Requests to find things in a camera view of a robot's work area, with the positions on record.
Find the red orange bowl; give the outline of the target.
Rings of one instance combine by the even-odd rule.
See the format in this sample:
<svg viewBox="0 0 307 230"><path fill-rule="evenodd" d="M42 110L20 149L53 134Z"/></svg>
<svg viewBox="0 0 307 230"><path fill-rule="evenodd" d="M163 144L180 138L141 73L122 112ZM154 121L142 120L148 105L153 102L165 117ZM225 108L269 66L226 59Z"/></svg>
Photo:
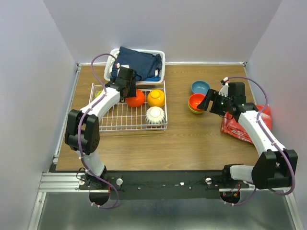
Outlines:
<svg viewBox="0 0 307 230"><path fill-rule="evenodd" d="M142 91L136 90L136 96L126 98L126 104L132 108L140 107L145 102L145 95Z"/></svg>
<svg viewBox="0 0 307 230"><path fill-rule="evenodd" d="M204 99L205 95L204 94L200 94L200 93L195 93L193 95L190 96L189 100L188 100L188 104L190 104L190 106L195 109L195 110L200 110L197 109L197 106L199 105L199 103Z"/></svg>

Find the lime green bowl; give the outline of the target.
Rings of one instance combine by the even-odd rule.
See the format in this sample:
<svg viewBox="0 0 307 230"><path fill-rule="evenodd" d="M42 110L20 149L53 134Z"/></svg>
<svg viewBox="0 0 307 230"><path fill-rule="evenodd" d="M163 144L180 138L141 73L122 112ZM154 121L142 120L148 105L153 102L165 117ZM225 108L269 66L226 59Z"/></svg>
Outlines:
<svg viewBox="0 0 307 230"><path fill-rule="evenodd" d="M195 110L195 109L193 109L191 106L190 106L190 104L188 104L188 106L189 106L189 109L190 109L190 111L192 112L192 113L194 113L194 114L203 114L203 110Z"/></svg>

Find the blue bowl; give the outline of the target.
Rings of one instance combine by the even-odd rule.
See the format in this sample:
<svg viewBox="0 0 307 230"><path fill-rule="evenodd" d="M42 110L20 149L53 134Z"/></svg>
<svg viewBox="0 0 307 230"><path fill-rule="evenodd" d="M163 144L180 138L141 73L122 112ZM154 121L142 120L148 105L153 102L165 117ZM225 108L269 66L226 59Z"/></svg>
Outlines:
<svg viewBox="0 0 307 230"><path fill-rule="evenodd" d="M210 85L202 80L197 80L191 85L191 91L193 94L200 93L206 95L210 88Z"/></svg>

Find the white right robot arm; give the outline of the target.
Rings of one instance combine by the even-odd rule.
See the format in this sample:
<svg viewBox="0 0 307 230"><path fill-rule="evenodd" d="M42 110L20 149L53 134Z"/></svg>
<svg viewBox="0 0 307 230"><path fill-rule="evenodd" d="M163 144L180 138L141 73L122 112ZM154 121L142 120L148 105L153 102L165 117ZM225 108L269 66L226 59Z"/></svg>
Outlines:
<svg viewBox="0 0 307 230"><path fill-rule="evenodd" d="M209 89L197 108L220 116L230 114L245 129L259 155L254 166L226 165L221 175L222 185L230 188L238 181L245 181L257 189L274 193L277 193L277 188L288 187L287 192L279 192L282 196L292 193L297 153L274 137L260 116L261 110L246 101L244 83L223 80L222 85L219 91Z"/></svg>

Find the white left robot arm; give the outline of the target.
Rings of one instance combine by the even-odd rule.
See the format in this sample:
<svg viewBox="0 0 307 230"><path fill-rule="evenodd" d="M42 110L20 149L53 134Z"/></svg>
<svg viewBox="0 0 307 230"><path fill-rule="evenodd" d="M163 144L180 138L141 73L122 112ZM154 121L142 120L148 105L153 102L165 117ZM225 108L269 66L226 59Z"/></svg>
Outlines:
<svg viewBox="0 0 307 230"><path fill-rule="evenodd" d="M80 110L68 114L64 141L79 155L90 184L102 189L106 184L106 167L98 155L100 120L116 104L136 96L136 71L120 66L117 76L105 84L102 93Z"/></svg>

